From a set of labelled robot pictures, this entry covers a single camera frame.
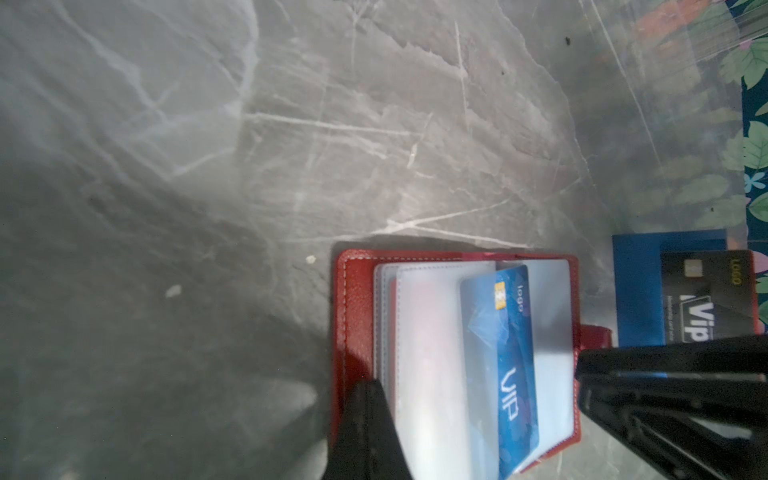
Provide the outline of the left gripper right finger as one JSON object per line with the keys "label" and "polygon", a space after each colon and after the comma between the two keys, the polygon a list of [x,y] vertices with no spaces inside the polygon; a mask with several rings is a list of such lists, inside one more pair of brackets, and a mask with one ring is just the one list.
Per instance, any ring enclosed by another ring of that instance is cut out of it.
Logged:
{"label": "left gripper right finger", "polygon": [[411,479],[382,384],[373,381],[373,478]]}

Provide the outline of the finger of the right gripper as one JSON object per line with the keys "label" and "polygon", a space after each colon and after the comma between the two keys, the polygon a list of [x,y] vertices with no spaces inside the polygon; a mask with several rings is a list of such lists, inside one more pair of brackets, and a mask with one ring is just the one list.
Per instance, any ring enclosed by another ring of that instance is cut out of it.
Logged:
{"label": "finger of the right gripper", "polygon": [[580,353],[578,406],[668,479],[767,476],[763,335]]}

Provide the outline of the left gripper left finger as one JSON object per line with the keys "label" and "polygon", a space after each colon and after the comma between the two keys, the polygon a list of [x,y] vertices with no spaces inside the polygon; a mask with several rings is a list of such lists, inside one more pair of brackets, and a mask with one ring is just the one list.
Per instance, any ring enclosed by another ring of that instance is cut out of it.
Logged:
{"label": "left gripper left finger", "polygon": [[372,479],[369,448],[369,400],[375,392],[373,380],[359,382],[351,391],[343,411],[336,441],[330,450],[323,480]]}

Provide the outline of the blue VIP card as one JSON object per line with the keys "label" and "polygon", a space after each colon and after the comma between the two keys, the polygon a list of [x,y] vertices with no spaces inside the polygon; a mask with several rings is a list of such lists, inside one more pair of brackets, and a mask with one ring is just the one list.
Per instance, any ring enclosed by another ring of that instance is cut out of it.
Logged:
{"label": "blue VIP card", "polygon": [[506,479],[539,446],[528,269],[460,284],[474,479]]}

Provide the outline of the red leather card holder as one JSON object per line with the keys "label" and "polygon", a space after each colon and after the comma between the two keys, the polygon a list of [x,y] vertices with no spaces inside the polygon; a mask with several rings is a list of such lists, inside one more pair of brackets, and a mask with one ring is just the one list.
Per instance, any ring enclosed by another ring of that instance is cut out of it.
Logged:
{"label": "red leather card holder", "polygon": [[508,478],[579,442],[577,358],[611,333],[580,320],[576,258],[352,249],[335,267],[330,450],[352,389],[378,380],[411,479],[474,479],[460,284],[517,263],[528,269],[540,441]]}

